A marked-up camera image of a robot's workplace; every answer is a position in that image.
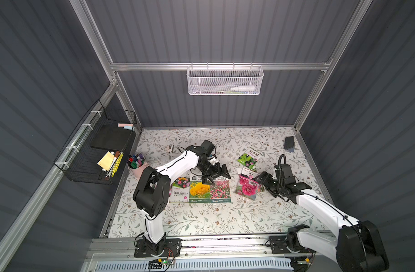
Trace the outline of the red pink field seed packet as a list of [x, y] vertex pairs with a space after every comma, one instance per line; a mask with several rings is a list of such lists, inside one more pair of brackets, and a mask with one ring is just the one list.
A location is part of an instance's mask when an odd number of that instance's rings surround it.
[[228, 179], [215, 180], [210, 186], [210, 199], [212, 203], [231, 203], [231, 188]]

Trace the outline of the yellow sunflower seed packet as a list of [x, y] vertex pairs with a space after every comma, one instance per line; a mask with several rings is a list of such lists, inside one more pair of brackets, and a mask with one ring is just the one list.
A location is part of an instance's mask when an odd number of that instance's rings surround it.
[[203, 184], [201, 177], [198, 177], [198, 176], [190, 177], [189, 203], [190, 204], [211, 203], [210, 185]]

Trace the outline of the pink carnation seed packet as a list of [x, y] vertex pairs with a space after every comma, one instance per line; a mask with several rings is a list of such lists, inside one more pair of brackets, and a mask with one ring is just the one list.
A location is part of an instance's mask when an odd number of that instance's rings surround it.
[[257, 195], [264, 192], [264, 187], [257, 181], [259, 173], [242, 168], [238, 175], [235, 193], [245, 198], [255, 200]]

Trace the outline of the mixed flowers pink label packet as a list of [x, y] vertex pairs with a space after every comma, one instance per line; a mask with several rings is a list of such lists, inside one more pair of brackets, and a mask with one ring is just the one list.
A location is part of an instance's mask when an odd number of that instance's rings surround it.
[[186, 203], [189, 202], [190, 180], [187, 177], [177, 178], [170, 188], [170, 202]]

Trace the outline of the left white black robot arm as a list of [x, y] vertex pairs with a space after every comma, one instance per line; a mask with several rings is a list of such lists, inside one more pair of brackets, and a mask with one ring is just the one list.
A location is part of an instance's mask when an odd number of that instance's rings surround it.
[[133, 200], [144, 218], [144, 237], [154, 245], [166, 237], [162, 212], [165, 210], [172, 183], [193, 168], [201, 171], [202, 183], [211, 185], [218, 177], [231, 178], [225, 164], [213, 153], [215, 146], [208, 140], [200, 146], [188, 146], [180, 156], [158, 168], [146, 167], [138, 180]]

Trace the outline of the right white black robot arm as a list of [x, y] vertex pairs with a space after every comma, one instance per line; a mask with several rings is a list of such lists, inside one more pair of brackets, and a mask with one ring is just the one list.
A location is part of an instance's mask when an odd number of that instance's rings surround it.
[[379, 230], [370, 221], [360, 221], [328, 203], [304, 182], [298, 182], [288, 164], [275, 166], [276, 178], [262, 172], [256, 181], [273, 196], [304, 208], [319, 219], [331, 235], [307, 224], [290, 227], [283, 241], [270, 239], [274, 248], [284, 244], [293, 253], [310, 249], [336, 262], [344, 272], [383, 272], [390, 267]]

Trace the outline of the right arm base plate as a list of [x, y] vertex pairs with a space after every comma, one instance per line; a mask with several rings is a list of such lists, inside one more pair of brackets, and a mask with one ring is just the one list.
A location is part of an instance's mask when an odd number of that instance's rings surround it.
[[290, 237], [288, 234], [269, 236], [265, 246], [270, 248], [272, 254], [309, 253], [314, 255], [315, 253], [315, 251], [300, 245], [296, 237]]

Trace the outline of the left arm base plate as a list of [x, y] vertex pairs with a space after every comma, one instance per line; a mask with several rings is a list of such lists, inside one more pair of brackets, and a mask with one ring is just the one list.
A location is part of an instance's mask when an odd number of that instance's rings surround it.
[[164, 238], [158, 244], [154, 244], [143, 237], [143, 239], [136, 240], [134, 245], [135, 258], [177, 257], [180, 256], [182, 240]]

